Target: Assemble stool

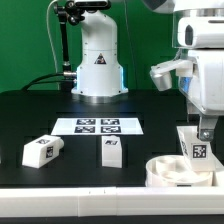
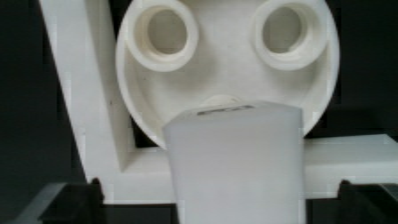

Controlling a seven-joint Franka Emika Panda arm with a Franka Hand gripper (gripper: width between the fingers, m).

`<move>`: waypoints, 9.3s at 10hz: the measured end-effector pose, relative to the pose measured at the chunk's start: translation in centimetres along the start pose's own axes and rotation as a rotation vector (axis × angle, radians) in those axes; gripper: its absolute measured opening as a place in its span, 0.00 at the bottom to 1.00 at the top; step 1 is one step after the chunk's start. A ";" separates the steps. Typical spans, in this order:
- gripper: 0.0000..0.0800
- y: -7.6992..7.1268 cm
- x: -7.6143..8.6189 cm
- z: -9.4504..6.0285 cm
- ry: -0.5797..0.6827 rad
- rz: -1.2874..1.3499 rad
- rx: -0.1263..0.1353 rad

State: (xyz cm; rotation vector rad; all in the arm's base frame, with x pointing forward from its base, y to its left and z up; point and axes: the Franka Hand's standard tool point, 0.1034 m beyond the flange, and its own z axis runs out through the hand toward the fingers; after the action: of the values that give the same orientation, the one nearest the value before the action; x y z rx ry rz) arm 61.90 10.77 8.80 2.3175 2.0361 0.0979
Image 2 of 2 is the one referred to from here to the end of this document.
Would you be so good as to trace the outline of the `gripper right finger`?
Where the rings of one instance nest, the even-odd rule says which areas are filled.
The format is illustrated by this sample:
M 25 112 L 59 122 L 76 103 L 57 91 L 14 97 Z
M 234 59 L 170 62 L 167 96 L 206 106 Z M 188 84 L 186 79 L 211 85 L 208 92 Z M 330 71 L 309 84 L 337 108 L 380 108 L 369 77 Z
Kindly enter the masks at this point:
M 398 224 L 398 184 L 339 183 L 337 224 Z

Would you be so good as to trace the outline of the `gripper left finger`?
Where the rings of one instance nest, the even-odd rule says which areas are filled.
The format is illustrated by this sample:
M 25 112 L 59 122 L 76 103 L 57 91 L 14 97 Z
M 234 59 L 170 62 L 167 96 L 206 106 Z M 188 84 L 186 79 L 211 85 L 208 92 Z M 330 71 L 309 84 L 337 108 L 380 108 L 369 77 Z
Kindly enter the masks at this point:
M 51 183 L 11 224 L 107 224 L 101 183 Z

